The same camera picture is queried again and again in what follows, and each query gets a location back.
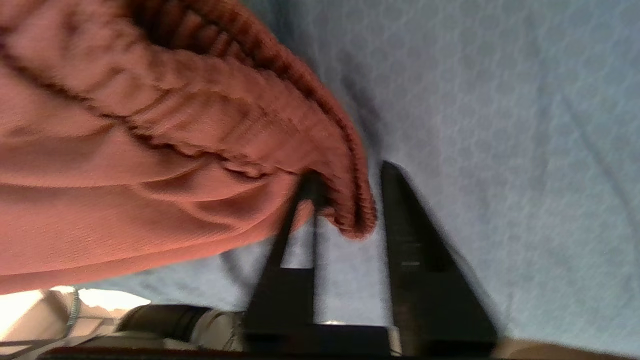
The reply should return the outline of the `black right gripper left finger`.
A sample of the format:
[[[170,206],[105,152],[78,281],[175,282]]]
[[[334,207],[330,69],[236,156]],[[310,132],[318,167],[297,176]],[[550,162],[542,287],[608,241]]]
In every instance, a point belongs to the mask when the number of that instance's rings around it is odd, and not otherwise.
[[[314,292],[318,264],[318,219],[326,205],[326,186],[317,171],[304,173],[290,199],[249,305],[243,326],[247,341],[283,341],[314,323]],[[284,268],[284,259],[299,205],[311,202],[308,268]]]

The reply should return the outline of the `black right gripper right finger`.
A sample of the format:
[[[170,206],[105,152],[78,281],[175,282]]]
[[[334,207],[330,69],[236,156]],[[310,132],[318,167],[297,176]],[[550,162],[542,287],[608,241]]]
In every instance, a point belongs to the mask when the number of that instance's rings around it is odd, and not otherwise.
[[[489,357],[498,329],[404,171],[380,169],[391,314],[404,357]]]

